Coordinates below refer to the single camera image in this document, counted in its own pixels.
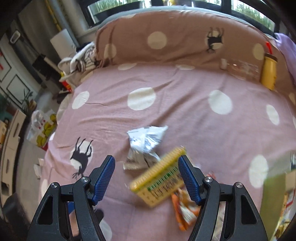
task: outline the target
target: screw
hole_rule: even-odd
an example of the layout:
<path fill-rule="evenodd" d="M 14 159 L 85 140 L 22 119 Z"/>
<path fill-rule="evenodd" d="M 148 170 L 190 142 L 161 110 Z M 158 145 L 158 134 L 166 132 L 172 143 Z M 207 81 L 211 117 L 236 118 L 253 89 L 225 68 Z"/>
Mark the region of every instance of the screw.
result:
<path fill-rule="evenodd" d="M 207 183 L 211 183 L 213 181 L 213 179 L 211 177 L 205 177 L 205 181 Z"/>
<path fill-rule="evenodd" d="M 52 183 L 52 184 L 50 184 L 50 187 L 51 187 L 51 188 L 56 188 L 56 187 L 57 187 L 57 183 Z"/>
<path fill-rule="evenodd" d="M 239 183 L 239 182 L 237 182 L 235 185 L 236 185 L 238 188 L 242 188 L 242 187 L 244 186 L 242 183 Z"/>
<path fill-rule="evenodd" d="M 83 177 L 80 179 L 80 181 L 82 181 L 83 183 L 87 183 L 89 181 L 88 177 Z"/>

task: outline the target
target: window frame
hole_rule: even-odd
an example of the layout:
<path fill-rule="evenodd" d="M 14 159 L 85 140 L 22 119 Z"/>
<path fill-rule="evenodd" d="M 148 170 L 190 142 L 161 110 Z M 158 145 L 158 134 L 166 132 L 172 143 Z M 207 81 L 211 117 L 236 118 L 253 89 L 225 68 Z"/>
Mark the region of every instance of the window frame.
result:
<path fill-rule="evenodd" d="M 85 20 L 87 21 L 89 27 L 94 27 L 96 25 L 99 25 L 100 22 L 95 23 L 91 17 L 91 13 L 88 10 L 88 6 L 97 2 L 98 0 L 78 0 L 78 3 L 80 5 L 80 8 L 83 12 L 83 15 L 85 17 Z M 275 23 L 274 31 L 268 29 L 263 24 L 257 22 L 256 20 L 252 19 L 251 17 L 244 15 L 240 12 L 237 12 L 231 8 L 231 0 L 221 0 L 221 6 L 216 5 L 213 3 L 203 2 L 199 1 L 197 2 L 198 7 L 204 8 L 204 9 L 210 9 L 217 12 L 222 12 L 225 14 L 229 14 L 231 16 L 240 18 L 245 20 L 246 22 L 252 24 L 254 27 L 258 28 L 260 31 L 262 31 L 265 34 L 269 34 L 271 36 L 274 36 L 274 33 L 279 32 L 279 26 L 280 26 L 280 18 L 276 15 L 276 13 L 269 7 L 267 4 L 260 0 L 240 0 L 241 2 L 249 5 L 250 7 L 256 9 L 266 17 L 268 17 L 271 21 Z M 162 0 L 151 0 L 152 6 L 163 6 Z"/>

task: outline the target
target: bottle cap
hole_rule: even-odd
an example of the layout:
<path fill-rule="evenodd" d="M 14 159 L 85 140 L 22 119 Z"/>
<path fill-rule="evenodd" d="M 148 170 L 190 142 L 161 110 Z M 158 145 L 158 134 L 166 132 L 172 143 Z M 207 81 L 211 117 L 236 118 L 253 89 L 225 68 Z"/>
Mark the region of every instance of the bottle cap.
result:
<path fill-rule="evenodd" d="M 224 58 L 221 59 L 220 68 L 223 69 L 223 70 L 227 69 L 227 59 L 224 59 Z"/>

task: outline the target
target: purple cloth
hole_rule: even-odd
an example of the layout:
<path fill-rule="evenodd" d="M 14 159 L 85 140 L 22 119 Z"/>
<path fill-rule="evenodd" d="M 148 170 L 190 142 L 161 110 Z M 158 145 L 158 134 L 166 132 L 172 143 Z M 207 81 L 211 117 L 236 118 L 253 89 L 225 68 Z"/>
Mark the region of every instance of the purple cloth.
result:
<path fill-rule="evenodd" d="M 276 46 L 285 56 L 288 70 L 293 77 L 294 84 L 296 85 L 296 44 L 287 35 L 275 33 L 275 36 L 277 38 Z"/>

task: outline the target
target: gray tile floor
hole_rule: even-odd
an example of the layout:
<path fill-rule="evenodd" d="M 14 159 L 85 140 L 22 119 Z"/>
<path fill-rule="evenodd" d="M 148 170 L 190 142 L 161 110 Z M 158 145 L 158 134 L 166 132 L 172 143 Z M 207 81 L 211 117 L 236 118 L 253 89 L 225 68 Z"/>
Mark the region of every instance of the gray tile floor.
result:
<path fill-rule="evenodd" d="M 42 93 L 37 100 L 37 110 L 45 112 L 52 109 L 57 112 L 58 108 L 59 104 L 57 104 L 56 100 L 52 100 L 52 94 L 48 91 Z M 25 137 L 27 137 L 28 132 L 29 128 L 26 130 Z M 33 166 L 34 164 L 38 164 L 38 158 L 44 158 L 45 151 L 29 142 L 27 139 L 24 140 L 20 148 L 16 192 L 27 214 L 27 218 L 31 222 L 39 204 L 39 180 L 35 175 Z"/>

